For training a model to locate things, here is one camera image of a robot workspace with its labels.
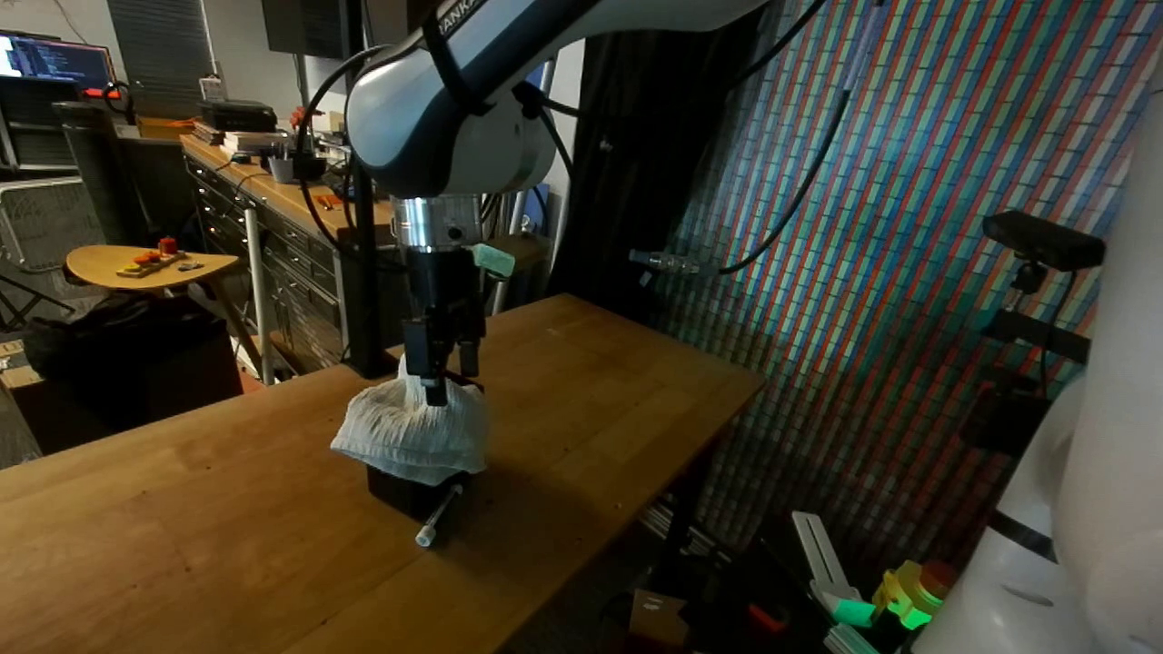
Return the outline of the black bag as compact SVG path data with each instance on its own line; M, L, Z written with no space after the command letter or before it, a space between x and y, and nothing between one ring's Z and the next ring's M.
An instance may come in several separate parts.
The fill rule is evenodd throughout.
M187 296L113 292L73 322L34 318L22 341L34 372L112 433L244 393L224 319Z

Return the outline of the black curtain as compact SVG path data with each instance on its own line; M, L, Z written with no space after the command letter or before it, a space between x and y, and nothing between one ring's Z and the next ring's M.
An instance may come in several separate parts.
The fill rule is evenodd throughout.
M629 253L659 253L680 223L725 86L751 61L765 10L707 33L627 31L587 41L565 232L547 294L645 320L658 279Z

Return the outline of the white pole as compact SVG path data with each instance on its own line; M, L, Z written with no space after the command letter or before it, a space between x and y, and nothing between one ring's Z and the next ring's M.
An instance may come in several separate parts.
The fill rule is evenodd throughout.
M270 346L269 337L269 311L266 303L266 282L264 268L262 265L262 247L259 243L261 229L257 223L247 223L248 261L251 273L251 305L256 311L256 335L258 337L259 357L252 358L258 367L261 381L270 386L274 383L273 347Z

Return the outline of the workbench with drawers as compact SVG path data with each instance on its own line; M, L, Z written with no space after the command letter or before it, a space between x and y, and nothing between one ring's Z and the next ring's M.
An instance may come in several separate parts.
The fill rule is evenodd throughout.
M347 353L343 262L321 234L295 183L278 183L258 163L230 161L220 145L180 137L187 177L193 183L204 248L236 255L241 271L230 299L257 330L247 214L254 213L266 330L274 351L295 375L333 367Z

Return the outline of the small cardboard box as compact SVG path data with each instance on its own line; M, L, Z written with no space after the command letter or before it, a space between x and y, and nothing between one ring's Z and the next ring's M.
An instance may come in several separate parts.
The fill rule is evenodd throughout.
M684 654L690 626L682 616L685 599L637 589L632 595L632 614L625 654Z

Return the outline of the wooden toy with red pieces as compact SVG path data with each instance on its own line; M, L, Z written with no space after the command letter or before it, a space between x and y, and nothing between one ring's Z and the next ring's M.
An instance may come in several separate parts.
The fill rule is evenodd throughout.
M164 237L158 241L157 248L145 250L135 256L129 264L116 270L116 276L128 279L141 279L151 273L158 273L172 264L186 260L187 253L181 250L174 237Z

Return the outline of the multicolour patterned backdrop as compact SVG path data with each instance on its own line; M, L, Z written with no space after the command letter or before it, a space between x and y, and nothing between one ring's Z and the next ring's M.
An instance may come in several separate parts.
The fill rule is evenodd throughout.
M1163 55L1163 0L827 0L748 80L670 249L744 272L652 283L658 330L765 384L732 425L695 529L743 550L791 510L823 518L848 571L968 557L1013 472L959 441L997 368L1057 390L1080 372L986 339L1018 268L982 220L1021 209L1099 236Z

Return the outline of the white plastic bracket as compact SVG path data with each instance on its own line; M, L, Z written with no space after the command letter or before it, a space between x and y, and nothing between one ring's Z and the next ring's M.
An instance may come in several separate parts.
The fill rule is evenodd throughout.
M823 646L832 654L880 654L861 633L872 625L877 607L849 583L821 518L794 510L790 514L809 564L809 595L832 620Z

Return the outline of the black pole stand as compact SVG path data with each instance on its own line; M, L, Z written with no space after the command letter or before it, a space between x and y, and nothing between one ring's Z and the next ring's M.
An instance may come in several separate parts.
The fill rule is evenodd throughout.
M347 57L365 49L363 0L340 0L343 24L343 45ZM354 183L354 246L357 249L358 276L356 284L356 322L349 328L352 344L352 367L364 378L379 378L390 372L381 343L381 296L379 270L374 248L373 182L354 157L349 164Z

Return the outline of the monitor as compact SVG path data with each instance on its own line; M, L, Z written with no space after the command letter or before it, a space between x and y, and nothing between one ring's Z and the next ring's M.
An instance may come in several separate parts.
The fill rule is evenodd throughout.
M0 31L0 77L70 81L91 98L119 80L107 48L5 31Z

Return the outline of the stack of books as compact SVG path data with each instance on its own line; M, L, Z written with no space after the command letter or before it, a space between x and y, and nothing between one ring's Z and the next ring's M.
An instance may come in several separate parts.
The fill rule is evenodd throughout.
M224 131L219 144L224 152L261 152L263 149L285 149L294 144L294 137L286 131Z

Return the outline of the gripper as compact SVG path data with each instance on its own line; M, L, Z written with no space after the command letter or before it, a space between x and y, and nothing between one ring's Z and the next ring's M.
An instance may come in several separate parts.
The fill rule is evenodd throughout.
M447 406L447 363L452 346L461 351L461 375L481 375L485 317L481 275L468 248L444 253L404 250L411 285L412 317L404 320L404 367L424 390L424 401Z

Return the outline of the white cloth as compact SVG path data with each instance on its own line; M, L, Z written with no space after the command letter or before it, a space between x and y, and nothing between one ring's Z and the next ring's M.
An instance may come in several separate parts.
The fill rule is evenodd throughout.
M400 360L395 377L354 396L331 452L395 479L437 486L456 472L486 471L488 405L481 389L444 382L447 404L424 401L424 386Z

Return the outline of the yellow emergency stop button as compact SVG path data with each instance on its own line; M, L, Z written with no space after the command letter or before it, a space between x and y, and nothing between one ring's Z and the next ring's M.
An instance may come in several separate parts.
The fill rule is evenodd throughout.
M873 623L896 620L902 630L921 630L946 604L959 573L943 561L905 561L883 575L873 593Z

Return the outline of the round wooden side table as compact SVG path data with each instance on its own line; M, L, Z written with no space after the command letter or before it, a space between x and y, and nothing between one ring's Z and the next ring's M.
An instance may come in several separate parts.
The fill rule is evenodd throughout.
M166 262L156 272L145 276L124 276L122 270L147 256L145 247L95 244L79 247L69 253L65 266L76 278L110 290L159 292L195 282L214 282L233 266L241 264L237 256L183 253Z

